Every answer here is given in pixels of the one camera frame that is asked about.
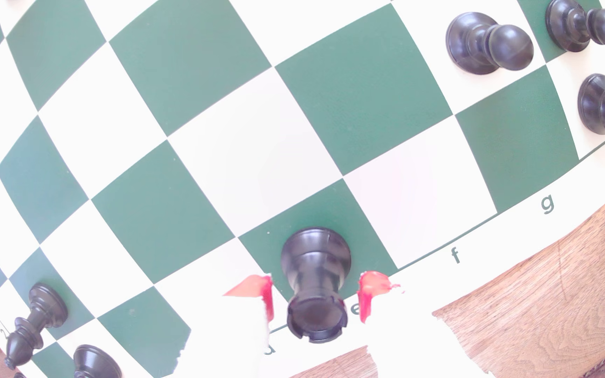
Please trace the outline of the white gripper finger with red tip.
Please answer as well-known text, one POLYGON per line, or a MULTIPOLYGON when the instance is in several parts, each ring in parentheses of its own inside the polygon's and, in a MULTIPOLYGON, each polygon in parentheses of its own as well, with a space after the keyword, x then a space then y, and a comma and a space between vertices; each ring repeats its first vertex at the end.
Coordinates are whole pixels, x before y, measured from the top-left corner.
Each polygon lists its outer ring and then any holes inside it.
POLYGON ((377 271, 361 273, 358 285, 359 317, 378 377, 484 376, 414 288, 377 271))
POLYGON ((251 274, 202 299, 174 377, 258 377, 274 318, 270 274, 251 274))

